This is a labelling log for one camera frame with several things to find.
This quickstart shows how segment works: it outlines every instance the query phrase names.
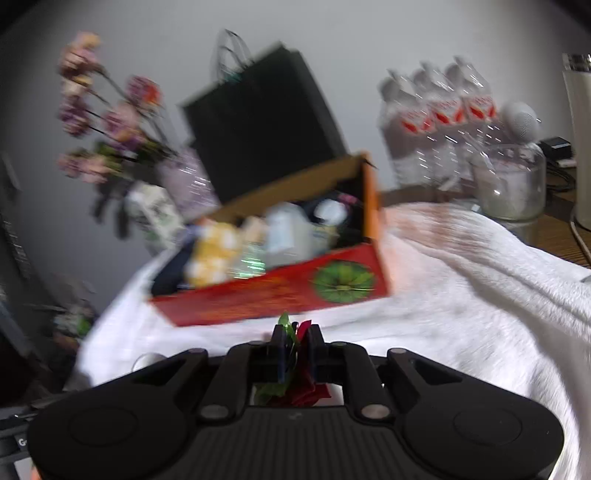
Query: white cylinder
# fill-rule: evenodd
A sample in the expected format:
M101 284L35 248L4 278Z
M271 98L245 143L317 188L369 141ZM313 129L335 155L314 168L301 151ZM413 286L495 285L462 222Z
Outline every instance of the white cylinder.
M577 159L577 221L591 230L591 72L564 72Z

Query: pink flower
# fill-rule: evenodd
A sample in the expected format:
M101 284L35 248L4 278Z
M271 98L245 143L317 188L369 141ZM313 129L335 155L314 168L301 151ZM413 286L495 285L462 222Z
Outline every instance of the pink flower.
M59 61L60 75L71 79L81 74L100 70L100 62L94 49L100 44L96 34L79 33L62 52Z
M83 160L78 154L67 153L62 154L57 159L57 165L63 170L68 177L75 179L82 173L80 171L80 162Z
M88 133L92 123L87 110L81 97L68 97L61 103L58 117L68 134L80 138Z
M78 32L76 38L72 42L73 47L79 48L96 48L100 45L100 37L92 32Z
M127 81L127 94L140 109L153 111L160 106L160 88L146 77L132 76Z
M104 155L94 154L84 158L80 162L82 181L86 183L104 183L107 176L114 170L107 166L107 158Z
M92 79L88 75L78 75L72 79L64 78L61 83L61 93L64 97L81 97L92 86Z
M139 128L139 113L129 102L119 102L114 110L103 115L105 131L118 150L135 151L145 142Z

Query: white container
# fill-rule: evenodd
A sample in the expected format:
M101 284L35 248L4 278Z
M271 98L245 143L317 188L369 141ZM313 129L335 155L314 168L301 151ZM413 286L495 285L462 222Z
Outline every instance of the white container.
M305 262L314 258L314 227L304 211L293 203L279 203L265 214L268 268Z
M384 105L379 128L401 187L431 183L430 154L433 120L414 84L405 76L390 71L380 85Z
M434 177L438 183L456 188L460 178L469 172L460 155L460 147L464 144L460 130L466 124L463 102L439 68L427 61L421 62L421 67L423 69L415 74L414 82L437 130L430 135L435 143Z
M455 56L453 59L455 63L446 69L446 77L464 103L469 124L482 127L492 122L497 116L497 109L489 83L464 57Z

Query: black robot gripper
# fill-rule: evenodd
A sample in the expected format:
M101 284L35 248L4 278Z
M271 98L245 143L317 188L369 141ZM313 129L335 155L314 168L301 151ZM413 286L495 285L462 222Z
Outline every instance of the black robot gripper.
M41 410L28 428L45 480L546 479L564 435L535 401L401 348L368 356L306 332L309 374L344 405L258 407L293 351L269 342L191 349Z

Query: red box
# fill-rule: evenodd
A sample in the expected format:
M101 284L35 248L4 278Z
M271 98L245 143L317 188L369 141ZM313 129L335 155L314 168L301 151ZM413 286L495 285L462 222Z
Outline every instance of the red box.
M273 317L284 311L299 313L388 295L376 244L379 206L374 171L366 155L327 161L244 195L209 215L233 222L261 215L279 202L313 198L338 181L355 179L363 190L364 240L360 244L260 277L154 297L152 303L175 325L188 326Z

